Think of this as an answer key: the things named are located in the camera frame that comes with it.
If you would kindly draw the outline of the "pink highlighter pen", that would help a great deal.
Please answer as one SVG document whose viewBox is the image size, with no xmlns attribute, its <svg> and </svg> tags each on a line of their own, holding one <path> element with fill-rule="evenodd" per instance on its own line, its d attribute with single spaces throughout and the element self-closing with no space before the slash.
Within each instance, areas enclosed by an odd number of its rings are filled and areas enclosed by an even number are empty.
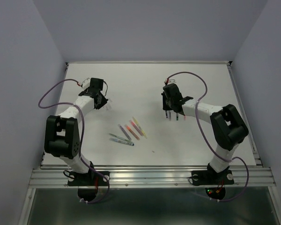
<svg viewBox="0 0 281 225">
<path fill-rule="evenodd" d="M 131 125 L 135 128 L 135 130 L 140 134 L 140 136 L 143 136 L 142 131 L 138 128 L 138 126 L 130 120 Z"/>
</svg>

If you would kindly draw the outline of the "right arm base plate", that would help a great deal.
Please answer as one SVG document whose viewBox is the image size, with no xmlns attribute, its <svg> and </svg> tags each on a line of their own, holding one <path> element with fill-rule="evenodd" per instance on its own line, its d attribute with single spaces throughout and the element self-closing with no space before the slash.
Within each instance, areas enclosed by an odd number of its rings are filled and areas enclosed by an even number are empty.
<svg viewBox="0 0 281 225">
<path fill-rule="evenodd" d="M 211 170 L 193 171 L 187 179 L 194 186 L 206 186 L 205 192 L 207 197 L 219 201 L 223 200 L 226 195 L 226 188 L 224 186 L 235 183 L 232 171 L 229 169 L 220 173 Z"/>
</svg>

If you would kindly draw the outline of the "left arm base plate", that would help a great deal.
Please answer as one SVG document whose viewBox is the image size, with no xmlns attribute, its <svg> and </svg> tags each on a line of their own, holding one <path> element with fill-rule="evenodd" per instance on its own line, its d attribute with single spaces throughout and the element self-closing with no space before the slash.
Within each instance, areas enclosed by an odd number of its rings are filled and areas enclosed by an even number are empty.
<svg viewBox="0 0 281 225">
<path fill-rule="evenodd" d="M 110 177 L 109 171 L 100 172 L 101 175 L 89 171 L 81 174 L 69 170 L 64 170 L 63 175 L 67 177 L 67 186 L 78 187 L 77 195 L 80 202 L 85 204 L 95 204 L 101 202 L 109 192 Z"/>
</svg>

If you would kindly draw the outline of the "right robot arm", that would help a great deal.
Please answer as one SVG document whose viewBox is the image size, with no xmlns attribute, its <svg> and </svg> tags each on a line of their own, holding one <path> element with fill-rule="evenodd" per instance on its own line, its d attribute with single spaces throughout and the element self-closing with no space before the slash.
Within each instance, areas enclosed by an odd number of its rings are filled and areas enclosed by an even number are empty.
<svg viewBox="0 0 281 225">
<path fill-rule="evenodd" d="M 223 178 L 223 171 L 229 167 L 232 156 L 249 134 L 249 130 L 232 104 L 227 106 L 215 106 L 204 104 L 192 97 L 182 97 L 178 86 L 174 83 L 165 85 L 162 92 L 163 110 L 174 111 L 186 117 L 194 117 L 199 130 L 206 140 L 200 122 L 211 125 L 217 146 L 212 150 L 214 156 L 206 171 L 207 180 L 217 183 Z"/>
</svg>

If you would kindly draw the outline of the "yellow highlighter pen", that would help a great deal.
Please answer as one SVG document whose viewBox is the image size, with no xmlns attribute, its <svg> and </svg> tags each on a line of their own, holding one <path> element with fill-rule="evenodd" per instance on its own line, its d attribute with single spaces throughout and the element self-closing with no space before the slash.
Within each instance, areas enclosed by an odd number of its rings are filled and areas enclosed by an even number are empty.
<svg viewBox="0 0 281 225">
<path fill-rule="evenodd" d="M 136 126 L 138 127 L 138 129 L 142 132 L 143 136 L 147 139 L 147 136 L 144 132 L 144 130 L 142 129 L 142 127 L 140 126 L 139 122 L 133 117 L 134 123 L 136 124 Z"/>
</svg>

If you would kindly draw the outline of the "orange red highlighter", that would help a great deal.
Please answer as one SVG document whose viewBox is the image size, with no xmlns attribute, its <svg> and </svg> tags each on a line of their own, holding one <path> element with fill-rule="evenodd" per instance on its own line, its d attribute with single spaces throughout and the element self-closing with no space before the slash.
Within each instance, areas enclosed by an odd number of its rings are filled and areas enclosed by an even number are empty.
<svg viewBox="0 0 281 225">
<path fill-rule="evenodd" d="M 134 133 L 134 131 L 128 125 L 125 125 L 125 127 L 137 140 L 140 140 L 140 138 Z"/>
</svg>

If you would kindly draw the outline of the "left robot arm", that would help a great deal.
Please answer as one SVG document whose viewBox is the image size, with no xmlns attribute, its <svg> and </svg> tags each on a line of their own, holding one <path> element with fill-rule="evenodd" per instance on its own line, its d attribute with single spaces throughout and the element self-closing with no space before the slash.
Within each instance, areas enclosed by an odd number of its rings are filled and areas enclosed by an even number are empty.
<svg viewBox="0 0 281 225">
<path fill-rule="evenodd" d="M 46 153 L 63 160 L 72 171 L 79 174 L 79 180 L 91 184 L 95 179 L 95 169 L 91 161 L 81 153 L 85 130 L 84 116 L 92 110 L 105 106 L 108 99 L 102 93 L 107 83 L 100 78 L 88 78 L 83 82 L 75 79 L 65 79 L 76 82 L 82 88 L 77 99 L 72 102 L 60 102 L 56 105 L 69 106 L 59 115 L 51 115 L 46 120 L 44 150 Z"/>
</svg>

